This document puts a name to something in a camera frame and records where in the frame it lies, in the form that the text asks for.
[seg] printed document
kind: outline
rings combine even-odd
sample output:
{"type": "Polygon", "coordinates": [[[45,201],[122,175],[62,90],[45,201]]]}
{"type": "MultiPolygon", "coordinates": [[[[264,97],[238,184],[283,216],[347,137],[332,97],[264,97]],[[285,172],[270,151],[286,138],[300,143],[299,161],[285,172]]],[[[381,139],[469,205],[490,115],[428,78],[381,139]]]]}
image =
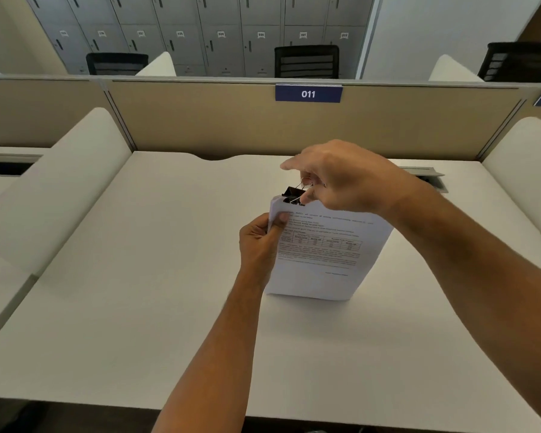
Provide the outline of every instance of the printed document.
{"type": "Polygon", "coordinates": [[[372,213],[334,211],[273,198],[269,227],[279,212],[291,213],[279,241],[267,293],[349,299],[371,270],[393,227],[372,213]]]}

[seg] dark floor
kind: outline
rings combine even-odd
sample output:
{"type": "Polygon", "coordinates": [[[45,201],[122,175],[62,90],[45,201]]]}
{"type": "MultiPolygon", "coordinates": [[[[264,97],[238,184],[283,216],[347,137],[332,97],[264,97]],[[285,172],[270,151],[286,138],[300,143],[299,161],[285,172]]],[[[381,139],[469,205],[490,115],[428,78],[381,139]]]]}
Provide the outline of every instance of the dark floor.
{"type": "MultiPolygon", "coordinates": [[[[151,409],[0,398],[0,433],[149,433],[158,414],[158,410],[151,409]]],[[[423,430],[247,417],[242,433],[254,432],[423,433],[423,430]]]]}

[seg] hand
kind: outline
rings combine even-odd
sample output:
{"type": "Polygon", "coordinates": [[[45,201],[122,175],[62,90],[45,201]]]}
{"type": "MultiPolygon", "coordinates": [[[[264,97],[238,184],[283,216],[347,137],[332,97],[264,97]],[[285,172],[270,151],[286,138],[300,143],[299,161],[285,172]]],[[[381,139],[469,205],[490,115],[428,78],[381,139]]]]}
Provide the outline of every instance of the hand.
{"type": "Polygon", "coordinates": [[[300,170],[303,183],[313,184],[301,197],[303,204],[320,200],[331,210],[374,212],[382,217],[405,196],[426,186],[388,159],[340,140],[307,147],[281,168],[300,170]]]}
{"type": "Polygon", "coordinates": [[[239,233],[240,273],[261,289],[269,282],[276,260],[279,238],[289,222],[290,214],[281,212],[267,233],[269,214],[264,213],[243,226],[239,233]]]}

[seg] beige partition panel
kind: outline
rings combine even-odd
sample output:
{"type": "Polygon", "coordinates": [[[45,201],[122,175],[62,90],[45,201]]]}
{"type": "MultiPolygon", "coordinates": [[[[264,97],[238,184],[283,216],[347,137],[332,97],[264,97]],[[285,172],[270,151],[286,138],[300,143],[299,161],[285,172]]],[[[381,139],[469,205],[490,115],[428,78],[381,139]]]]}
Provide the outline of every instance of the beige partition panel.
{"type": "Polygon", "coordinates": [[[93,108],[118,120],[90,79],[0,79],[0,146],[51,147],[93,108]]]}
{"type": "Polygon", "coordinates": [[[524,89],[526,102],[521,106],[519,111],[512,117],[505,128],[497,135],[497,138],[489,146],[489,148],[481,155],[481,159],[487,157],[495,146],[509,133],[509,130],[525,117],[537,117],[541,120],[541,106],[534,106],[535,102],[541,97],[541,88],[524,89]]]}
{"type": "Polygon", "coordinates": [[[289,155],[340,138],[391,158],[472,160],[518,88],[345,85],[341,103],[274,101],[274,84],[108,82],[137,148],[289,155]]]}

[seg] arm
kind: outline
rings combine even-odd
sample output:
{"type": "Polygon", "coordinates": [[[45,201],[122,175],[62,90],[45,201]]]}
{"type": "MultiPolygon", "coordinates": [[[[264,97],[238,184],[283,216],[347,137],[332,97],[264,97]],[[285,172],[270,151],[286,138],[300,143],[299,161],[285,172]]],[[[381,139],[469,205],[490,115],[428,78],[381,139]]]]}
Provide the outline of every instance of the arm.
{"type": "Polygon", "coordinates": [[[281,213],[266,234],[268,214],[263,214],[240,230],[237,280],[160,412],[153,433],[231,433],[242,429],[262,292],[288,219],[288,213],[281,213]]]}
{"type": "Polygon", "coordinates": [[[394,225],[481,349],[541,416],[541,269],[431,186],[356,145],[312,146],[282,167],[314,184],[302,203],[374,212],[394,225]]]}

